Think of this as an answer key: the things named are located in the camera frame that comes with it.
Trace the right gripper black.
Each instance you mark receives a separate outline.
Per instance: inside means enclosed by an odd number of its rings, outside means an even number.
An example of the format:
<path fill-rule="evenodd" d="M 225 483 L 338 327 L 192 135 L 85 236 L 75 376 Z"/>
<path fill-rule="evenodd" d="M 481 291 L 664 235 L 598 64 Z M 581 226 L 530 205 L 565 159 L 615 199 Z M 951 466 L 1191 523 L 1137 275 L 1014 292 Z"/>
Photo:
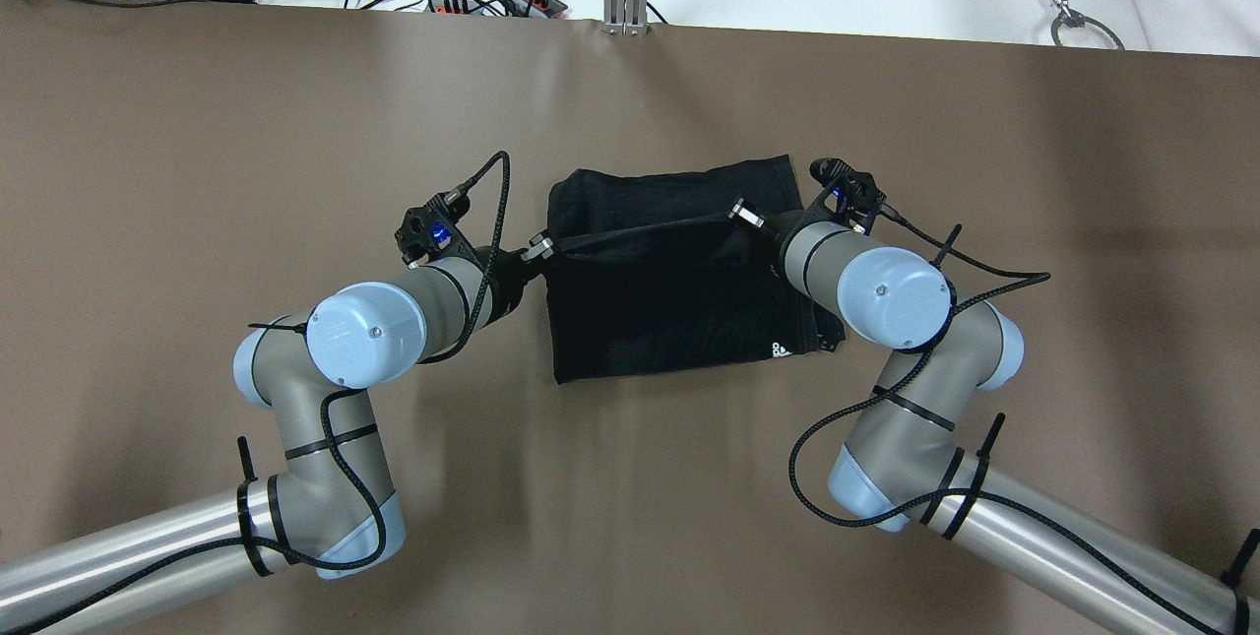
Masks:
<path fill-rule="evenodd" d="M 814 243 L 799 237 L 808 226 L 816 223 L 810 210 L 784 212 L 769 215 L 765 220 L 746 203 L 735 203 L 728 218 L 743 228 L 762 231 L 762 239 L 770 246 L 771 262 L 775 267 L 804 267 L 806 252 Z"/>

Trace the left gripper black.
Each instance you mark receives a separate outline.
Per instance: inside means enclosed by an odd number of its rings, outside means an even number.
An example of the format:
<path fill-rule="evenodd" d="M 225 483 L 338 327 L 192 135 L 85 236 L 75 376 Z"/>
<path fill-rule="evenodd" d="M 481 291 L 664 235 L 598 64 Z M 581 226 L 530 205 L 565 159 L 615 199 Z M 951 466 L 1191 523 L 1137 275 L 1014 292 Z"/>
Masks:
<path fill-rule="evenodd" d="M 522 302 L 524 289 L 541 275 L 544 263 L 554 257 L 554 239 L 549 234 L 536 234 L 525 249 L 507 252 L 498 249 L 489 265 L 490 249 L 480 249 L 480 260 L 488 263 L 490 282 L 488 295 L 491 301 L 489 321 L 507 318 Z"/>

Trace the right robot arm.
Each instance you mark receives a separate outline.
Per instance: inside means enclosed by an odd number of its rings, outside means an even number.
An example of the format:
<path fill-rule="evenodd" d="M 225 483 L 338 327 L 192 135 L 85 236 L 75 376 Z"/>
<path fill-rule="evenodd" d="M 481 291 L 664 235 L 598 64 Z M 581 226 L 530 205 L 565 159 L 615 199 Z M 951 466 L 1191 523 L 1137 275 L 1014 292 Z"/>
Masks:
<path fill-rule="evenodd" d="M 1111 632 L 1257 631 L 1257 600 L 1240 590 L 1257 535 L 1213 578 L 997 470 L 1003 415 L 979 449 L 958 445 L 971 398 L 1007 384 L 1024 357 L 1021 329 L 992 292 L 958 294 L 940 261 L 881 243 L 868 217 L 824 199 L 777 217 L 740 200 L 730 218 L 770 241 L 793 289 L 890 352 L 864 401 L 818 420 L 793 445 L 788 481 L 804 499 L 806 441 L 856 416 L 827 479 L 845 514 L 815 501 L 806 509 L 850 529 L 919 523 Z"/>

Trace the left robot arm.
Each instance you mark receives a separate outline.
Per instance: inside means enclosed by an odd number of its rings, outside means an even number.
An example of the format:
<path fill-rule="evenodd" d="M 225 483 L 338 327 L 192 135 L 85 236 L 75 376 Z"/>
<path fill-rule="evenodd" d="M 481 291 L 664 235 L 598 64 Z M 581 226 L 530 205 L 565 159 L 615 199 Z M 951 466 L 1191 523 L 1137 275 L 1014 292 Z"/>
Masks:
<path fill-rule="evenodd" d="M 551 257 L 547 236 L 446 255 L 253 330 L 233 373 L 273 412 L 284 471 L 256 478 L 239 441 L 231 491 L 8 562 L 3 631 L 105 632 L 291 566 L 338 580 L 391 559 L 407 532 L 369 389 L 507 316 Z"/>

